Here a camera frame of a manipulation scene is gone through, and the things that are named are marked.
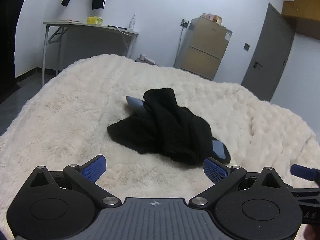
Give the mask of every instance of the power outlet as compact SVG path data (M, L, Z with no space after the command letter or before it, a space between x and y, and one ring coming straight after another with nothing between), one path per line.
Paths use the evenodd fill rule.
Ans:
M184 28L188 28L188 25L189 25L189 22L186 21L185 19L182 19L180 26Z

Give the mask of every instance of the circular logo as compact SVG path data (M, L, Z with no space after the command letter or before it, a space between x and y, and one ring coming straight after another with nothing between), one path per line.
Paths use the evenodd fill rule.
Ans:
M157 206L157 205L159 205L161 203L159 203L158 201L152 201L150 204L153 205L153 206Z

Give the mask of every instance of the plastic bottle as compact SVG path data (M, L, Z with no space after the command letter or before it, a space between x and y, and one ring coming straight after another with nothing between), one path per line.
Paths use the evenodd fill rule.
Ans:
M129 31L132 31L133 28L134 28L134 24L136 23L135 16L136 16L136 15L134 14L133 17L132 17L132 19L131 19L131 21L130 21L130 23L129 23L129 27L128 27L128 30L129 30Z

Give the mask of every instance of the fluffy cream blanket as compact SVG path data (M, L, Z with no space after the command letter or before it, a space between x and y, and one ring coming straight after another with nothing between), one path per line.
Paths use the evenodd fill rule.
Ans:
M0 228L5 235L13 238L6 211L38 165L61 170L103 154L108 167L97 184L122 200L132 196L188 201L210 187L201 168L160 155L140 155L107 134L108 125L130 115L125 96L142 98L146 90L164 87L175 91L180 106L210 124L212 135L231 154L230 165L256 172L272 166L294 187L311 185L291 176L289 168L294 163L320 168L320 147L314 132L291 111L258 100L238 84L101 55L80 60L50 80L0 137Z

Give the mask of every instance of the dark curtain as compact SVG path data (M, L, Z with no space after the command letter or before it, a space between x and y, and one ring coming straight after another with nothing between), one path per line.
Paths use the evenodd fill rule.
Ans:
M14 72L15 34L23 1L0 0L0 96L16 86Z

